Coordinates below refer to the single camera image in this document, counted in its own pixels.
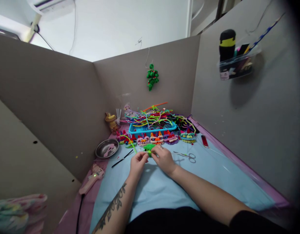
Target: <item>light blue mat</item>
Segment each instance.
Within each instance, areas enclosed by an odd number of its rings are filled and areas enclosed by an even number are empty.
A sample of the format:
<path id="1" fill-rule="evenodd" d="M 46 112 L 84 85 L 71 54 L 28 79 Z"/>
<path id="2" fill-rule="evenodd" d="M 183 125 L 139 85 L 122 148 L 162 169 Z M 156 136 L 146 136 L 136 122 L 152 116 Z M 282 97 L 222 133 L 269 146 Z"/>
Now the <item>light blue mat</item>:
<path id="1" fill-rule="evenodd" d="M 253 210 L 260 211 L 274 206 L 273 199 L 252 179 L 223 156 L 212 143 L 208 141 L 208 144 L 211 149 L 221 155 L 203 147 L 201 134 L 198 134 L 197 142 L 194 145 L 180 141 L 172 146 L 164 144 L 163 147 L 172 152 L 173 159 L 178 165 L 217 185 Z M 122 147 L 120 157 L 125 156 L 131 150 L 126 149 L 124 146 L 120 147 Z M 179 156 L 173 151 L 184 154 L 193 153 L 196 156 L 196 163 L 189 162 L 188 158 Z M 111 166 L 115 162 L 109 162 L 96 198 L 90 233 L 126 180 L 130 170 L 130 159 L 133 155 L 135 155 L 134 152 L 114 168 L 111 168 Z M 190 206 L 199 210 L 188 194 L 171 180 L 152 158 L 149 158 L 149 163 L 145 164 L 143 175 L 137 187 L 129 221 L 147 210 L 182 206 Z"/>

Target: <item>blue plastic basket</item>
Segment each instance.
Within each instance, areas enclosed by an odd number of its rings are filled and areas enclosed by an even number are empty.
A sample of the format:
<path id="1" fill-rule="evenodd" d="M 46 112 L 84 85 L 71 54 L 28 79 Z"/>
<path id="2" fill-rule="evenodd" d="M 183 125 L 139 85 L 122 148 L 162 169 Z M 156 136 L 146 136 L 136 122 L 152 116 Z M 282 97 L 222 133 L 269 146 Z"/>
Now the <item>blue plastic basket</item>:
<path id="1" fill-rule="evenodd" d="M 142 133 L 146 133 L 147 136 L 149 137 L 151 135 L 151 133 L 156 134 L 159 131 L 161 131 L 161 133 L 164 134 L 164 131 L 169 130 L 171 132 L 171 131 L 174 131 L 177 128 L 177 125 L 175 124 L 174 121 L 172 121 L 172 124 L 170 124 L 169 122 L 165 123 L 165 126 L 162 129 L 148 129 L 147 125 L 144 125 L 142 127 L 135 127 L 135 126 L 133 126 L 134 124 L 135 123 L 130 124 L 128 132 L 131 135 L 134 135 L 135 138 L 137 138 L 138 135 L 141 136 Z"/>

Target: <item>forearm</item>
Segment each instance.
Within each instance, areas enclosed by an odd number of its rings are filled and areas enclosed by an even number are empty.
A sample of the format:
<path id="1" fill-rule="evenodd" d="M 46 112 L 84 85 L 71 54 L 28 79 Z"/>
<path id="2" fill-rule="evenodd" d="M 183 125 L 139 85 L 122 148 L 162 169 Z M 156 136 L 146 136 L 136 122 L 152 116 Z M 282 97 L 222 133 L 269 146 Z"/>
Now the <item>forearm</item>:
<path id="1" fill-rule="evenodd" d="M 124 233 L 136 193 L 138 179 L 129 175 L 102 215 L 92 234 Z"/>
<path id="2" fill-rule="evenodd" d="M 227 226 L 239 211 L 254 212 L 234 196 L 180 166 L 176 167 L 170 177 L 189 194 L 201 210 Z"/>

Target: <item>scissors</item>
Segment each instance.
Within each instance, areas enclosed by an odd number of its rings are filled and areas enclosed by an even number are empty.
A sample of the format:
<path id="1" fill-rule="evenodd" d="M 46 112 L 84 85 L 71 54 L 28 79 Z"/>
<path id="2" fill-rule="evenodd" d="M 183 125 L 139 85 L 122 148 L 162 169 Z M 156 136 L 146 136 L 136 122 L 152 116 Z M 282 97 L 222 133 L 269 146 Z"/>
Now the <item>scissors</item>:
<path id="1" fill-rule="evenodd" d="M 189 161 L 190 161 L 191 163 L 196 163 L 195 155 L 194 155 L 193 153 L 189 153 L 189 155 L 181 154 L 181 153 L 176 152 L 176 151 L 174 151 L 174 153 L 176 153 L 176 154 L 178 154 L 178 155 L 181 155 L 181 156 L 183 156 L 183 157 L 189 158 Z"/>

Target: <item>left hand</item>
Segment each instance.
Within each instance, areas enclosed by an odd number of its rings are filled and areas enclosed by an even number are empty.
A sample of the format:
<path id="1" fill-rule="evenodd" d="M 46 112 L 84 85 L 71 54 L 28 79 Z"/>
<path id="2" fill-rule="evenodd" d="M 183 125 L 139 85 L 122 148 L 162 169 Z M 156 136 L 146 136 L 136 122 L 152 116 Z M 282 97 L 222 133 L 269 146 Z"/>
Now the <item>left hand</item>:
<path id="1" fill-rule="evenodd" d="M 148 162 L 149 155 L 147 152 L 138 152 L 131 158 L 129 175 L 139 180 L 143 172 L 144 165 Z"/>

